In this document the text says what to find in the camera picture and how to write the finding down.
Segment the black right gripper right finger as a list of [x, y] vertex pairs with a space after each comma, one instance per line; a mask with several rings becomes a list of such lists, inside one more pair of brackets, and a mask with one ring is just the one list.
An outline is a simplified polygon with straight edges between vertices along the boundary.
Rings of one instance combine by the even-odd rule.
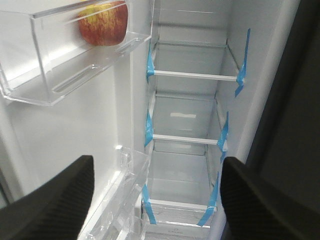
[[320, 215], [261, 178], [236, 157], [223, 161], [221, 203], [235, 240], [318, 240]]

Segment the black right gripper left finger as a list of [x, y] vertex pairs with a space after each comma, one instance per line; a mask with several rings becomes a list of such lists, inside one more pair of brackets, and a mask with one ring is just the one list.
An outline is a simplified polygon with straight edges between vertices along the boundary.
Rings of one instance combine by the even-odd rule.
[[94, 193], [94, 159], [82, 155], [47, 183], [0, 210], [2, 240], [76, 240]]

